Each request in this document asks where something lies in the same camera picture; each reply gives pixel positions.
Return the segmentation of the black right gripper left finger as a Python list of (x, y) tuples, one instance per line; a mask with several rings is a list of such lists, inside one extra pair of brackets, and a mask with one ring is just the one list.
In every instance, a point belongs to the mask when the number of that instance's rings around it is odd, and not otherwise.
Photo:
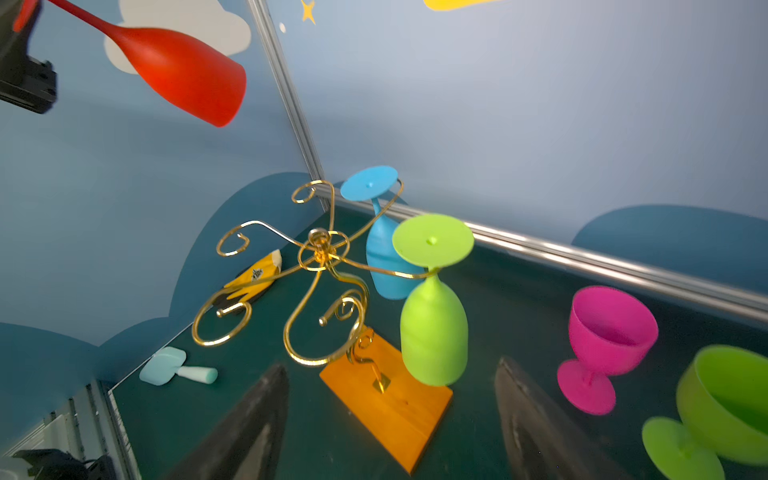
[(273, 479), (289, 406), (289, 378), (273, 364), (168, 479)]

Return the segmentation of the red wine glass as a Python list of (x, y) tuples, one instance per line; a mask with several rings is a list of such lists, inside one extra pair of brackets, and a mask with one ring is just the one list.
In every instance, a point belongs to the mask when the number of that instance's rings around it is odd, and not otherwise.
[(181, 110), (219, 128), (240, 110), (246, 71), (213, 47), (173, 30), (117, 26), (69, 1), (53, 4), (112, 40), (138, 75)]

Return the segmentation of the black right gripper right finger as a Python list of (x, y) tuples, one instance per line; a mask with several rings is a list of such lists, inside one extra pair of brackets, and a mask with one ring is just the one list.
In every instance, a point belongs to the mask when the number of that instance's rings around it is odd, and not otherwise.
[(502, 356), (495, 398), (515, 479), (630, 479), (512, 358)]

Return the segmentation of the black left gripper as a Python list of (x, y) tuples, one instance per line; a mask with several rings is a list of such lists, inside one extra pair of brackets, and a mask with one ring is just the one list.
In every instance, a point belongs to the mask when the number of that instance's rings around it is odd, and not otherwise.
[(44, 114), (57, 100), (57, 74), (50, 61), (28, 53), (41, 1), (1, 2), (1, 100)]

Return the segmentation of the magenta wine glass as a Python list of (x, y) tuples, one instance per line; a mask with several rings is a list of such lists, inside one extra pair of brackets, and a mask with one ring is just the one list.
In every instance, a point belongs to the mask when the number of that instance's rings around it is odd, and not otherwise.
[(632, 295), (589, 286), (572, 299), (568, 336), (576, 357), (558, 367), (558, 386), (573, 406), (602, 416), (616, 405), (610, 378), (641, 363), (657, 341), (659, 327), (649, 308)]

